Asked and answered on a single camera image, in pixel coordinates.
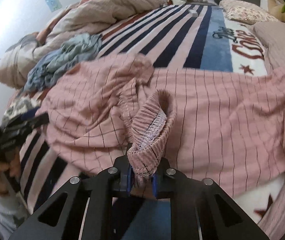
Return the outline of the person left hand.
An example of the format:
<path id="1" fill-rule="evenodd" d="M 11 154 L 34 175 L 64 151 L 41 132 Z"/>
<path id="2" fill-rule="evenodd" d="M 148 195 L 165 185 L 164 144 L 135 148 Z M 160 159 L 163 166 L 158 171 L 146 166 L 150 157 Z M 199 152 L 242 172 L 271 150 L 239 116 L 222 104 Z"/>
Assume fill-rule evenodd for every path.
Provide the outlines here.
<path id="1" fill-rule="evenodd" d="M 7 196 L 9 194 L 7 182 L 3 178 L 5 172 L 8 171 L 10 178 L 15 178 L 15 180 L 18 180 L 21 176 L 19 151 L 19 148 L 15 148 L 10 152 L 14 155 L 14 158 L 9 163 L 0 161 L 0 196 Z"/>

